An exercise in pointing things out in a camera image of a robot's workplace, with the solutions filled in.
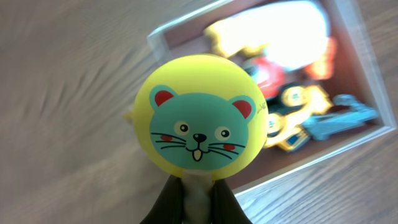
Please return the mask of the red ball toy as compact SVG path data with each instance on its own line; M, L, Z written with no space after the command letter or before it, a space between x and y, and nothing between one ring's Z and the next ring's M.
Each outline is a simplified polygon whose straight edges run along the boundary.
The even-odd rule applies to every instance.
M257 83L265 99L272 99L279 94L285 82L285 73L281 66L266 57L255 57L243 63L243 69Z

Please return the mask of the white plush duck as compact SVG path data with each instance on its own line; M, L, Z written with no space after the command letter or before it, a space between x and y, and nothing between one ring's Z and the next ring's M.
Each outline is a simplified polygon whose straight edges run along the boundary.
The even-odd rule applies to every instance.
M331 78L337 43L328 14L316 1L279 1L218 20L203 31L214 53L230 58L265 56L285 71L304 69L315 80Z

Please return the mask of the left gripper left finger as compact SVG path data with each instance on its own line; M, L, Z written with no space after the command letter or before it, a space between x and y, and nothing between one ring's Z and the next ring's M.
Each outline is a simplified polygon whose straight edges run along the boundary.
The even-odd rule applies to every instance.
M140 224L182 224L183 185L181 178L171 175L155 204Z

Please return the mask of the yellow cat rattle drum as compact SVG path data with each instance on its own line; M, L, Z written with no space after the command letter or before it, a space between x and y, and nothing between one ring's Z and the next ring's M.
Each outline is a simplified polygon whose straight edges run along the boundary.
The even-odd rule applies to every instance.
M212 223L216 180L230 177L267 141L267 103L234 62L212 54L156 69L125 114L149 159L183 185L182 223Z

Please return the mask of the yellow toy crane truck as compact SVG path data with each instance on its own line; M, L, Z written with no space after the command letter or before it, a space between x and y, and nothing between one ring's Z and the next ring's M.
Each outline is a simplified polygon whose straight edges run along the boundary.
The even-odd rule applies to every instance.
M332 134L365 125L378 117L377 111L353 95L329 99L319 85L284 85L279 94L267 100L269 110L265 148L297 150L309 140L325 141Z

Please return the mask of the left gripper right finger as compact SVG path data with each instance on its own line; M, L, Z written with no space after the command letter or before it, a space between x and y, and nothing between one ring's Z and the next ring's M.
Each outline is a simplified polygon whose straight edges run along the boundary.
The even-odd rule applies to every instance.
M252 224L224 179L216 180L211 194L212 224Z

